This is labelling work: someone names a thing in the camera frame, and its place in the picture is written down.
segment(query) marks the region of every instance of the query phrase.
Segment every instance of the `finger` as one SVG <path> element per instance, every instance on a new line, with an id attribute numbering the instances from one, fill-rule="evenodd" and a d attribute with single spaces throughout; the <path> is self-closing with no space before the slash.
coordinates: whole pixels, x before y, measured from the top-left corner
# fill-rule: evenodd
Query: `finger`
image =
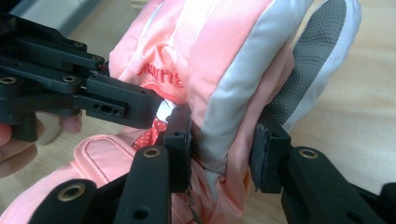
<path id="1" fill-rule="evenodd" d="M 40 137 L 44 133 L 44 125 L 37 120 L 37 134 Z M 23 142 L 21 140 L 11 139 L 6 144 L 0 147 L 0 162 L 6 161 L 15 155 L 22 153 L 26 148 L 29 148 L 33 143 Z"/>
<path id="2" fill-rule="evenodd" d="M 7 124 L 0 123 L 0 146 L 4 145 L 11 139 L 11 127 Z"/>
<path id="3" fill-rule="evenodd" d="M 79 133 L 81 131 L 82 121 L 81 121 L 81 113 L 74 117 L 60 117 L 59 125 L 61 125 L 62 129 L 67 131 L 68 133 Z"/>
<path id="4" fill-rule="evenodd" d="M 37 155 L 37 147 L 30 145 L 16 156 L 0 162 L 0 178 L 12 175 L 31 162 Z"/>

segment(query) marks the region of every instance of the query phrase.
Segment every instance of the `screw hole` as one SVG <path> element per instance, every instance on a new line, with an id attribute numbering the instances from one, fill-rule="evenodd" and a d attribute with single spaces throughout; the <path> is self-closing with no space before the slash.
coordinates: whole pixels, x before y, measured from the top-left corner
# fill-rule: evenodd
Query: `screw hole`
<path id="1" fill-rule="evenodd" d="M 81 183 L 70 185 L 61 190 L 58 194 L 58 200 L 61 202 L 70 202 L 81 196 L 85 192 L 85 185 Z"/>

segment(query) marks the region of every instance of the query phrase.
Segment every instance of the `black plastic bracket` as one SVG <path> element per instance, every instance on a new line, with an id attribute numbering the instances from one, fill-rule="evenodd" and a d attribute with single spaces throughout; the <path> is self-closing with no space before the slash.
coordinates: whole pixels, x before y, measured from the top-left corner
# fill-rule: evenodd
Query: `black plastic bracket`
<path id="1" fill-rule="evenodd" d="M 0 122 L 13 138 L 37 139 L 35 112 L 87 115 L 149 128 L 162 98 L 101 74 L 105 59 L 49 27 L 0 14 Z"/>

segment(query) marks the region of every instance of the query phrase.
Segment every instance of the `wooden table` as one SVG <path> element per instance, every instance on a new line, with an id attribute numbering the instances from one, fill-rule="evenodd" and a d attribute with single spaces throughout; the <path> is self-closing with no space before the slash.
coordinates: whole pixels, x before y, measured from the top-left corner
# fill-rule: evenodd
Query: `wooden table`
<path id="1" fill-rule="evenodd" d="M 103 3 L 71 38 L 87 43 L 92 53 L 107 55 L 134 17 L 127 1 L 114 2 Z M 316 0 L 310 13 L 322 2 Z M 396 182 L 396 1 L 360 2 L 361 29 L 346 61 L 290 135 L 295 146 L 324 152 L 351 183 L 378 193 L 384 183 Z M 0 179 L 0 212 L 42 176 L 71 161 L 84 137 L 119 129 L 85 117 L 81 133 L 61 133 L 40 146 L 31 164 Z M 238 223 L 286 223 L 279 199 L 252 192 Z"/>

